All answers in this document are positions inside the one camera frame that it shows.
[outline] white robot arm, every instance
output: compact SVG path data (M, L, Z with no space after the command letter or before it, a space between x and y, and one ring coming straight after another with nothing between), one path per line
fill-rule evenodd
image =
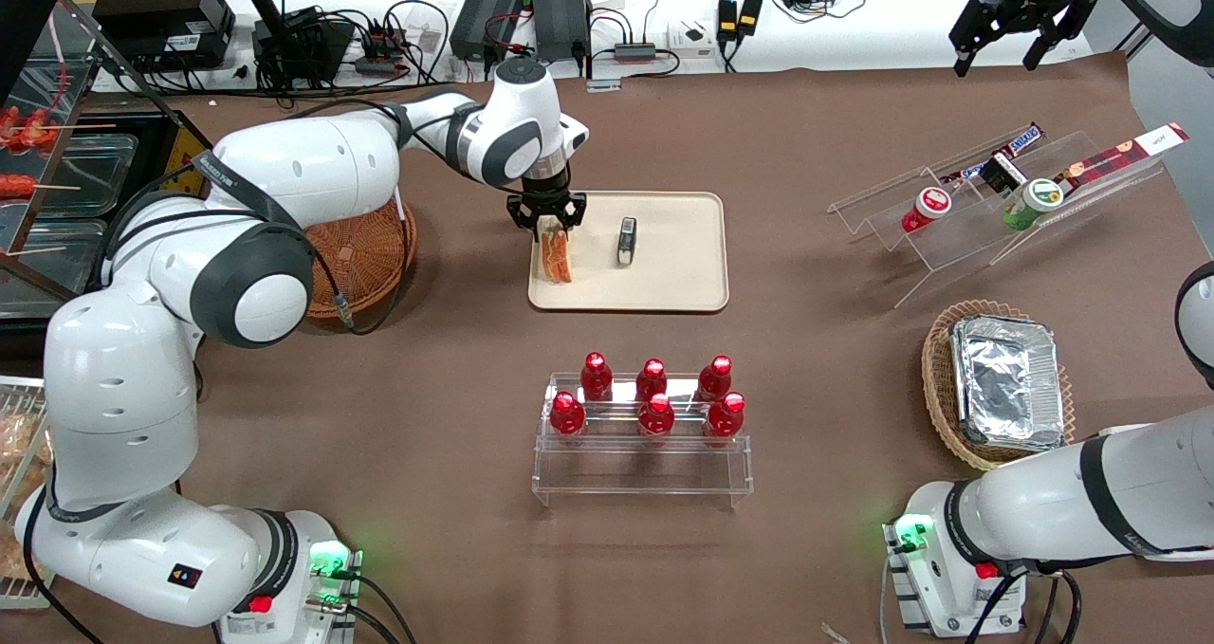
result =
M1214 388L1214 262L1176 299L1176 332ZM964 637L1005 577L1117 557L1214 559L1214 407L930 482L886 526L937 637ZM992 609L983 634L1019 628L1023 588Z
M588 135L529 60L499 66L483 108L439 91L226 135L194 160L208 198L140 197L115 220L108 287L51 320L44 375L56 462L22 508L18 537L57 575L148 617L219 621L227 643L324 642L333 615L317 597L341 584L317 574L348 560L324 519L206 508L170 488L198 451L200 338L253 349L290 334L312 287L301 230L387 203L404 148L430 149L483 183L522 179L511 205L580 222L568 158ZM534 227L537 214L521 216Z

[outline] power adapter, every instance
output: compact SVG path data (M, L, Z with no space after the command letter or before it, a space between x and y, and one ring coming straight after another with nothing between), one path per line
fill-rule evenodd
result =
M725 44L738 39L738 2L720 0L716 2L716 43Z
M759 27L760 10L762 10L762 0L742 0L742 17L738 18L739 35L754 36L755 28Z

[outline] beige tray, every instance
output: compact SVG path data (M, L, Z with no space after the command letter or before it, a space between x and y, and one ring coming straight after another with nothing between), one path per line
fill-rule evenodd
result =
M632 264L615 262L619 225L636 218ZM730 301L725 208L715 193L588 191L569 232L573 283L544 278L532 247L527 296L541 310L715 312Z

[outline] power supply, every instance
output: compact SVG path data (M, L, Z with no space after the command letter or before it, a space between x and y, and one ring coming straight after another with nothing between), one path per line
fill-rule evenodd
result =
M216 68L236 24L225 0L97 0L92 17L141 72Z
M452 53L465 61L505 60L503 44L510 44L522 10L523 0L464 0L452 28Z
M532 0L535 55L545 61L589 56L586 0Z

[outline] brown table surface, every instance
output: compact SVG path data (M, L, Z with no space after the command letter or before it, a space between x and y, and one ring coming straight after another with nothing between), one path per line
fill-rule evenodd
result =
M467 90L483 100L489 86ZM1055 331L1080 436L1210 402L1172 323L1178 287L1207 256L1167 176L1083 228L897 311L915 272L826 214L838 198L1029 120L1055 137L1088 130L1101 148L1136 136L1119 55L1037 73L981 68L964 80L788 72L560 90L565 112L592 134L573 160L577 187L721 196L732 289L722 312L534 310L528 238L504 198L409 153L402 186L420 259L381 332L305 324L267 350L210 343L199 356L209 399L186 495L323 514L367 550L367 574L421 644L826 643L823 621L853 643L877 642L879 524L918 486L976 475L932 431L919 375L923 335L957 300L1009 303ZM216 102L180 101L212 141L282 115L272 102ZM732 355L749 400L755 493L736 510L710 497L543 509L529 488L543 385L589 350L620 373L649 356L698 371L715 352ZM1208 640L1208 571L1133 559L1079 571L1080 640ZM56 592L110 643L211 637L64 582ZM1032 640L1045 592L1032 584L1029 631L1002 642ZM1050 642L1067 614L1059 601ZM892 595L890 606L894 640L926 640L902 631ZM53 612L0 615L0 642L78 640Z

